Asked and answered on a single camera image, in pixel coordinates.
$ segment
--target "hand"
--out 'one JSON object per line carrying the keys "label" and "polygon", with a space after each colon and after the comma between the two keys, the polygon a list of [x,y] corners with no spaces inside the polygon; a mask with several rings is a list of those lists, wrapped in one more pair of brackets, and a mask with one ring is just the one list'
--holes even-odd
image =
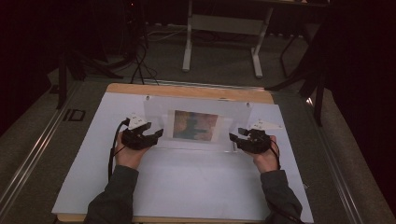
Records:
{"label": "hand", "polygon": [[114,150],[116,154],[116,164],[130,167],[132,169],[137,169],[140,164],[143,155],[150,149],[150,147],[146,147],[140,150],[133,150],[131,148],[126,147],[122,142],[122,133],[119,133],[117,137],[117,146]]}
{"label": "hand", "polygon": [[[275,136],[271,135],[270,138],[271,140],[276,142]],[[274,142],[271,143],[271,147],[274,149],[276,154],[279,155],[279,148],[276,146]],[[278,166],[277,159],[276,159],[276,155],[274,155],[274,152],[272,150],[269,149],[260,154],[254,154],[250,152],[246,152],[246,153],[253,158],[253,162],[257,166],[257,169],[259,169],[259,172],[261,174],[265,172],[277,170],[277,166]]]}

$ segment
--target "table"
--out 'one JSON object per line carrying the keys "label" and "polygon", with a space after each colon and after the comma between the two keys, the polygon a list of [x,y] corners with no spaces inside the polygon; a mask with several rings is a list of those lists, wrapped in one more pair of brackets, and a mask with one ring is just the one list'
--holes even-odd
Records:
{"label": "table", "polygon": [[[105,132],[106,134],[104,135],[110,135],[107,134],[107,130],[110,130],[111,132],[114,132],[113,129],[108,129],[105,128],[108,125],[105,125],[102,122],[106,122],[104,121],[104,119],[111,119],[111,122],[114,121],[113,118],[110,118],[109,116],[105,116],[106,111],[109,108],[113,108],[116,111],[120,112],[119,109],[120,107],[117,107],[117,103],[119,102],[123,102],[123,100],[121,98],[124,99],[128,99],[128,102],[130,102],[132,105],[136,105],[137,101],[139,99],[146,99],[146,95],[149,94],[150,96],[150,100],[152,100],[151,98],[155,98],[156,95],[165,95],[165,96],[172,96],[172,97],[178,97],[178,99],[176,99],[175,101],[180,101],[185,99],[186,97],[188,97],[188,101],[190,102],[199,102],[199,101],[203,101],[203,98],[205,99],[205,101],[207,101],[207,99],[209,99],[209,102],[212,103],[212,107],[216,107],[215,105],[221,105],[221,104],[245,104],[244,102],[249,99],[249,103],[250,106],[252,106],[253,110],[251,111],[250,116],[254,119],[258,116],[264,116],[266,119],[270,119],[270,117],[272,117],[272,115],[274,115],[276,113],[277,110],[277,105],[272,105],[273,103],[273,98],[271,96],[271,94],[267,91],[263,91],[263,90],[258,90],[258,91],[246,91],[246,90],[224,90],[224,89],[208,89],[208,88],[193,88],[193,87],[165,87],[165,86],[161,86],[161,87],[156,87],[156,86],[151,86],[151,87],[147,87],[147,86],[136,86],[136,85],[125,85],[125,84],[111,84],[110,86],[108,86],[107,90],[106,90],[106,94],[102,100],[101,105],[99,106],[98,111],[96,112],[95,118],[92,121],[92,125],[90,127],[90,129],[87,132],[86,138],[84,139],[84,142],[82,143],[81,149],[72,165],[71,170],[69,171],[69,175],[67,176],[66,180],[64,181],[64,186],[61,189],[60,192],[60,196],[58,197],[58,202],[60,203],[56,203],[55,207],[54,207],[54,213],[57,214],[58,218],[61,221],[81,221],[84,218],[84,215],[81,214],[79,215],[78,213],[75,214],[71,214],[69,212],[67,212],[67,210],[63,210],[63,204],[66,204],[66,207],[72,207],[73,209],[76,208],[76,206],[81,206],[81,204],[75,204],[75,203],[71,203],[71,201],[73,201],[73,198],[70,197],[70,192],[73,195],[74,198],[77,198],[78,200],[81,197],[94,197],[94,194],[97,194],[100,192],[100,190],[104,187],[104,181],[102,179],[106,180],[106,175],[102,174],[102,171],[95,171],[95,169],[88,171],[87,169],[90,169],[89,167],[97,167],[97,164],[100,164],[101,162],[98,162],[99,160],[101,160],[100,158],[105,157],[108,154],[108,151],[105,150],[103,152],[97,152],[98,150],[91,150],[90,148],[99,148],[99,146],[103,146],[106,144],[105,142],[102,142],[102,137],[97,137],[100,135],[100,133]],[[266,103],[269,113],[261,113],[260,111],[261,108],[267,108],[265,107],[265,105],[263,105],[262,103]],[[288,174],[288,179],[290,181],[290,187],[293,188],[293,190],[296,192],[296,195],[298,195],[300,201],[302,202],[302,204],[304,205],[304,214],[303,217],[305,218],[305,220],[307,221],[312,221],[312,215],[310,215],[310,208],[306,199],[306,196],[304,195],[304,187],[303,187],[303,183],[301,182],[301,178],[299,175],[299,171],[297,169],[296,166],[296,162],[294,160],[293,157],[293,153],[291,151],[291,147],[290,147],[290,143],[286,134],[286,130],[284,128],[284,124],[281,121],[281,117],[277,117],[277,119],[275,119],[276,122],[283,127],[283,129],[279,129],[276,132],[276,136],[278,136],[279,140],[282,139],[281,141],[279,141],[278,143],[280,144],[280,147],[283,148],[282,149],[282,155],[283,157],[281,158],[281,162],[283,162],[283,167],[284,169],[287,171]],[[228,191],[228,190],[237,190],[237,192],[235,194],[233,194],[233,196],[235,197],[234,203],[236,204],[244,204],[244,200],[240,200],[240,198],[238,197],[242,197],[242,198],[246,198],[248,196],[252,196],[252,193],[255,192],[259,192],[260,195],[262,196],[259,200],[257,199],[257,195],[253,195],[254,197],[252,197],[254,200],[253,201],[260,201],[259,206],[253,205],[250,206],[251,208],[249,210],[258,210],[259,212],[262,211],[262,209],[265,210],[265,201],[263,198],[263,194],[261,192],[260,189],[260,181],[258,178],[258,173],[256,168],[254,167],[254,165],[252,164],[251,160],[248,159],[246,161],[246,155],[244,155],[244,153],[240,153],[237,154],[238,156],[235,156],[236,154],[219,154],[217,152],[197,152],[197,151],[173,151],[172,153],[164,153],[163,150],[157,150],[157,151],[153,151],[153,149],[151,150],[151,154],[149,153],[147,156],[145,156],[145,158],[149,158],[147,159],[148,161],[151,160],[155,160],[156,156],[155,154],[160,153],[161,154],[161,158],[166,158],[167,160],[163,159],[164,161],[167,161],[168,164],[169,163],[173,163],[175,162],[177,163],[177,160],[174,160],[172,157],[173,155],[177,155],[180,156],[181,154],[184,153],[190,153],[190,155],[194,155],[197,157],[202,157],[205,158],[207,161],[214,161],[214,162],[210,162],[209,163],[209,168],[206,167],[201,167],[199,169],[198,173],[201,172],[207,172],[210,173],[210,175],[205,174],[203,175],[203,177],[208,177],[209,179],[211,177],[213,177],[212,174],[216,174],[218,175],[219,172],[221,172],[222,174],[224,174],[225,176],[230,177],[230,179],[233,179],[237,176],[238,177],[243,177],[243,178],[247,178],[248,181],[236,181],[236,182],[230,182],[231,184],[229,184],[229,187],[233,187],[233,188],[221,188],[221,191],[219,191],[218,189],[206,189],[205,190],[205,194],[208,194],[208,196],[211,197],[211,192],[215,192],[216,195],[221,194],[223,191]],[[87,153],[89,153],[88,161],[84,161],[85,158],[87,159]],[[224,158],[229,159],[229,161],[232,161],[232,164],[228,164],[228,163],[224,163],[224,161],[218,161],[219,164],[221,164],[221,169],[218,168],[211,168],[210,164],[214,164],[216,163],[216,160],[224,160]],[[155,186],[154,184],[150,184],[150,172],[152,173],[158,173],[160,172],[160,170],[167,170],[167,171],[174,171],[175,169],[177,169],[178,172],[184,171],[186,170],[186,172],[181,172],[181,173],[186,173],[186,175],[184,175],[184,177],[188,178],[189,175],[193,175],[194,174],[198,174],[196,173],[197,171],[195,169],[191,169],[191,167],[184,167],[183,165],[181,166],[172,166],[170,169],[168,169],[169,167],[166,166],[167,164],[163,164],[162,167],[156,167],[157,162],[160,162],[158,160],[156,160],[156,162],[154,162],[154,164],[152,163],[151,165],[148,165],[146,162],[142,161],[142,171],[141,172],[141,176],[139,176],[139,183],[142,183],[141,186],[145,186],[145,187],[150,187],[152,188],[152,186]],[[162,186],[162,190],[166,192],[166,184],[165,182],[161,182],[161,179],[157,179],[154,178],[156,180],[159,181],[159,185]],[[78,186],[76,186],[77,189],[80,189],[80,191],[84,191],[84,189],[89,189],[90,193],[87,192],[83,192],[82,194],[80,194],[79,192],[76,192],[76,189],[73,190],[66,190],[65,187],[68,185],[68,183],[73,184],[77,184]],[[94,190],[92,190],[92,183],[95,183],[94,185],[98,185],[96,187],[94,187]],[[249,188],[248,186],[250,185],[257,185],[257,190]],[[181,188],[181,190],[178,190],[179,186],[171,186],[172,189],[170,192],[172,192],[172,190],[175,190],[177,192],[180,192],[183,190],[183,188]],[[238,216],[242,216],[242,218],[218,218],[217,216],[226,216],[227,215],[219,215],[219,210],[218,208],[216,208],[215,205],[213,205],[216,209],[212,209],[214,210],[214,216],[211,217],[193,217],[193,218],[189,218],[187,215],[187,217],[183,217],[184,215],[182,215],[181,217],[164,217],[164,215],[159,215],[159,217],[150,217],[150,216],[139,216],[138,214],[144,214],[144,207],[145,205],[140,205],[142,204],[141,201],[148,201],[149,198],[151,198],[151,200],[153,200],[153,198],[157,198],[157,197],[161,197],[161,195],[163,195],[163,192],[161,192],[161,195],[159,194],[155,194],[155,188],[154,191],[151,191],[149,194],[145,193],[145,188],[143,187],[137,187],[136,191],[135,191],[135,196],[134,196],[134,202],[137,204],[137,206],[135,207],[135,214],[136,217],[134,218],[134,222],[164,222],[164,221],[181,221],[181,222],[213,222],[213,221],[217,221],[217,222],[230,222],[230,221],[238,221],[238,222],[247,222],[247,221],[258,221],[258,219],[245,219],[243,218],[243,215],[238,215]],[[139,196],[140,195],[145,195],[144,199],[140,200]],[[195,204],[195,202],[198,202],[199,200],[191,200],[193,204]],[[85,202],[85,204],[83,204],[83,207],[86,207],[88,205],[88,202]],[[225,202],[225,204],[230,205],[232,207],[232,202]],[[156,203],[155,204],[150,204],[149,205],[150,209],[156,209]]]}
{"label": "table", "polygon": [[192,42],[191,34],[192,30],[206,30],[215,32],[225,32],[233,34],[243,35],[257,35],[258,41],[254,48],[251,49],[251,57],[253,61],[253,67],[255,76],[262,78],[262,66],[260,63],[259,52],[262,47],[262,41],[264,40],[265,32],[269,25],[271,15],[274,7],[283,6],[294,6],[294,7],[326,7],[327,4],[308,3],[311,1],[294,1],[294,0],[261,0],[255,2],[262,2],[269,6],[264,13],[263,20],[248,20],[248,19],[236,19],[236,18],[225,18],[211,15],[199,15],[192,12],[192,0],[189,0],[188,7],[188,19],[187,19],[187,41],[184,52],[183,66],[184,72],[190,71],[191,65],[191,52]]}

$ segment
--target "sleeve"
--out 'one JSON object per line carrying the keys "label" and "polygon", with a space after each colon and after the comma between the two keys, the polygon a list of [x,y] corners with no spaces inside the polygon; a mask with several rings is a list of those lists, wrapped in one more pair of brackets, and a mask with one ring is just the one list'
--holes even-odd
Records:
{"label": "sleeve", "polygon": [[285,171],[262,173],[261,181],[265,199],[271,210],[265,223],[301,223],[300,215],[303,208],[294,192],[289,188]]}
{"label": "sleeve", "polygon": [[131,224],[138,175],[132,168],[116,165],[105,191],[90,202],[84,224]]}

